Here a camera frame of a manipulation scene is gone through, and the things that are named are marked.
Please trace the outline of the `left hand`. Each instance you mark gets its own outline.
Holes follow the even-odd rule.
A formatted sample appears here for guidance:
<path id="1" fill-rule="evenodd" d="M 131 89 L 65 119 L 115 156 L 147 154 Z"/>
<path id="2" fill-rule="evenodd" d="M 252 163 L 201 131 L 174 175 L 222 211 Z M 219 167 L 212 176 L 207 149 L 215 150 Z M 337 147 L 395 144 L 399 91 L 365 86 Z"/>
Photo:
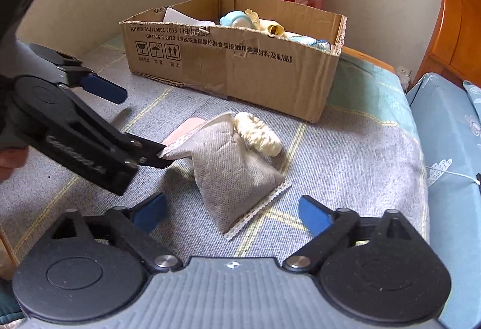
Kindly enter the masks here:
<path id="1" fill-rule="evenodd" d="M 28 148 L 9 148 L 0 152 L 0 182 L 8 180 L 16 169 L 22 168 L 28 160 Z"/>

